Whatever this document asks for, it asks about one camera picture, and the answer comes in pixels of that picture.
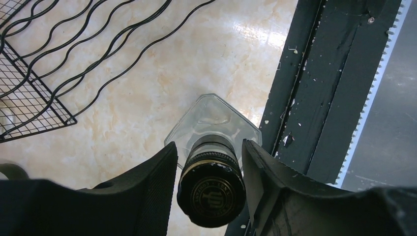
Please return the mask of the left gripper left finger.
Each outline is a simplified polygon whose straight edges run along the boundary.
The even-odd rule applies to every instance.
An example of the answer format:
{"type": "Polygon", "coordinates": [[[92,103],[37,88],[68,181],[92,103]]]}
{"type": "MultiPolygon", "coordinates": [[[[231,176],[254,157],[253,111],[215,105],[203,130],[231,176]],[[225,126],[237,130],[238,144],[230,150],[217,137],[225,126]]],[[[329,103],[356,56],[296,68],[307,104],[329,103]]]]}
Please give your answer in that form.
{"type": "Polygon", "coordinates": [[[169,143],[127,172],[92,189],[46,179],[0,182],[3,236],[164,236],[172,204],[177,148],[169,143]]]}

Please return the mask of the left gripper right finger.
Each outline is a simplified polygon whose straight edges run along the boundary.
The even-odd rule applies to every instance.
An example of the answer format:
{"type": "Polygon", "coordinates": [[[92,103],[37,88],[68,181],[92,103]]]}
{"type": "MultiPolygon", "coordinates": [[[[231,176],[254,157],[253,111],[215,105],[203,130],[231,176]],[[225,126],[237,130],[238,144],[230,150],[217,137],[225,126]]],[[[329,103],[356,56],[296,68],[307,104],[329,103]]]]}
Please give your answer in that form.
{"type": "Polygon", "coordinates": [[[258,236],[414,236],[417,190],[374,187],[350,192],[317,182],[242,143],[251,226],[258,236]]]}

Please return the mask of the square clear liquor bottle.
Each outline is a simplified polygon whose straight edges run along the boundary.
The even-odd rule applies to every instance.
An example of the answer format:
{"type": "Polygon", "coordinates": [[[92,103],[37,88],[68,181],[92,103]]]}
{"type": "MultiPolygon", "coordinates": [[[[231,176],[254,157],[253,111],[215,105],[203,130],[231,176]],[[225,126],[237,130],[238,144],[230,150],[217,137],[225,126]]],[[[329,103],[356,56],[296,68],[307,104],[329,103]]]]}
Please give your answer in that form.
{"type": "Polygon", "coordinates": [[[194,224],[221,227],[242,212],[244,140],[261,145],[262,133],[214,93],[201,95],[165,138],[178,152],[177,203],[194,224]]]}

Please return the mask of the green wine bottle front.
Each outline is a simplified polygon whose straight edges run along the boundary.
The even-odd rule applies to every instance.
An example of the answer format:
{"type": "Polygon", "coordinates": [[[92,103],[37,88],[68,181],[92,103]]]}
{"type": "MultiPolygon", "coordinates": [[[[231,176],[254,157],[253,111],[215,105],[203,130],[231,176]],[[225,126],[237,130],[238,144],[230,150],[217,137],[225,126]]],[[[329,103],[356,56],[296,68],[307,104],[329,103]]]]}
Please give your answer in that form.
{"type": "Polygon", "coordinates": [[[22,167],[12,163],[1,163],[0,172],[4,174],[9,180],[29,179],[29,175],[22,167]]]}

